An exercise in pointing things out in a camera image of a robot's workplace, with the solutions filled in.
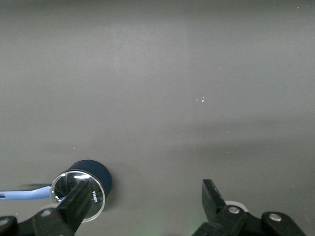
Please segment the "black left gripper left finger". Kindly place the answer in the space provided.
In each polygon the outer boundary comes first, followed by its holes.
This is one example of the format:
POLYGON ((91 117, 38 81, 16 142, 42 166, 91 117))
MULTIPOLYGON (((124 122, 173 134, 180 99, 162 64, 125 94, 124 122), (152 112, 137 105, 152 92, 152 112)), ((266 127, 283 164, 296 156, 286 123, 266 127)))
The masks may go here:
POLYGON ((92 184, 77 184, 56 207, 40 210, 26 221, 14 216, 0 217, 0 236, 75 236, 92 207, 92 184))

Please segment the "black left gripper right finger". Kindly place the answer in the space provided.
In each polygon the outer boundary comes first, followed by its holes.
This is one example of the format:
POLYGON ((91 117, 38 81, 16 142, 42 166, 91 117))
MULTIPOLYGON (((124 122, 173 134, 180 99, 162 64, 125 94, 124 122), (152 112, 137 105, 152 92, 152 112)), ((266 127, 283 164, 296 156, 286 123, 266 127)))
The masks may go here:
POLYGON ((267 211, 253 216, 243 204, 225 201, 211 179, 202 181, 207 221, 192 236, 307 236, 288 215, 267 211))

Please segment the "dark blue saucepan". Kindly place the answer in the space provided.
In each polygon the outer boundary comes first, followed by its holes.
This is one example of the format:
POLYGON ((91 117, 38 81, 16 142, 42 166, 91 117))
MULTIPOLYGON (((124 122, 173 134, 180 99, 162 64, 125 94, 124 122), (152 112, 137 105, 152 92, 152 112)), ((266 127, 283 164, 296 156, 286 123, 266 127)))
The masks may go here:
MULTIPOLYGON (((74 163, 66 171, 70 170, 79 170, 94 176, 100 181, 105 191, 105 199, 107 199, 112 189, 112 177, 109 170, 103 164, 94 160, 81 160, 74 163)), ((51 185, 34 190, 0 191, 0 201, 37 200, 46 198, 51 199, 51 185)))

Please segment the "dark grey table mat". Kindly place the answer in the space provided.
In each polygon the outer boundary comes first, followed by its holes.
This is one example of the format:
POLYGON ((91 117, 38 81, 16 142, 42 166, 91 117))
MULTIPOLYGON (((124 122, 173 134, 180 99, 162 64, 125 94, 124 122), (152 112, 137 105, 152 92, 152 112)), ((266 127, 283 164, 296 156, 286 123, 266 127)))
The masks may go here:
POLYGON ((315 236, 315 0, 0 0, 0 191, 84 159, 77 236, 191 236, 203 179, 315 236))

